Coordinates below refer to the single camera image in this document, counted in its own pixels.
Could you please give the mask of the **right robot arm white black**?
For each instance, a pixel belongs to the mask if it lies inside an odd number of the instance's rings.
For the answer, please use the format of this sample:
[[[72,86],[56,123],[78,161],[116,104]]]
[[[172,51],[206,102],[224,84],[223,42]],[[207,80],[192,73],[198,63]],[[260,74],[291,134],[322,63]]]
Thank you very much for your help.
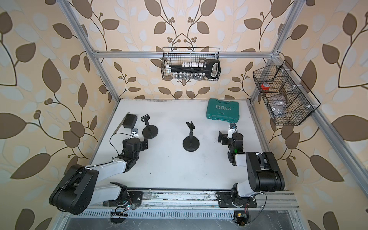
[[[272,152],[244,152],[243,135],[238,132],[231,136],[219,132],[218,142],[229,148],[228,160],[233,166],[247,169],[247,179],[235,183],[228,195],[216,194],[219,203],[243,208],[259,193],[284,190],[285,180]]]

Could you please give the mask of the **black round stand base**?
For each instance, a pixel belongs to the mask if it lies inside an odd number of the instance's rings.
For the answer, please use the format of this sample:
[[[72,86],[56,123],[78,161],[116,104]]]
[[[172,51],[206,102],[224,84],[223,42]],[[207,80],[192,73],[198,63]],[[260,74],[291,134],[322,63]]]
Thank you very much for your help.
[[[158,128],[154,125],[147,125],[142,134],[145,139],[153,139],[158,135]]]

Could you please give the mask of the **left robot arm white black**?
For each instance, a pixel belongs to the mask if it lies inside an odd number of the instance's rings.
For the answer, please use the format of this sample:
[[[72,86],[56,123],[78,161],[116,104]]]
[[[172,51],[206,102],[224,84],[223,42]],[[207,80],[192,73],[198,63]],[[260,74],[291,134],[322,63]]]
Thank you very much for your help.
[[[49,198],[58,210],[79,215],[90,205],[105,203],[106,206],[129,208],[134,201],[128,187],[119,182],[98,186],[100,181],[127,173],[139,159],[139,153],[148,149],[148,140],[138,138],[123,140],[120,155],[106,163],[90,166],[71,166]]]

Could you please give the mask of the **black microphone stand pole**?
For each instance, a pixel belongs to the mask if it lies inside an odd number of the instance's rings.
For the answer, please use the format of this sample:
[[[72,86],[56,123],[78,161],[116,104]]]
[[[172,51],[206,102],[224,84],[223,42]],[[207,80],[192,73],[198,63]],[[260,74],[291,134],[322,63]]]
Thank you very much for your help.
[[[141,121],[145,123],[146,127],[149,128],[149,120],[150,120],[150,116],[148,114],[142,116]]]

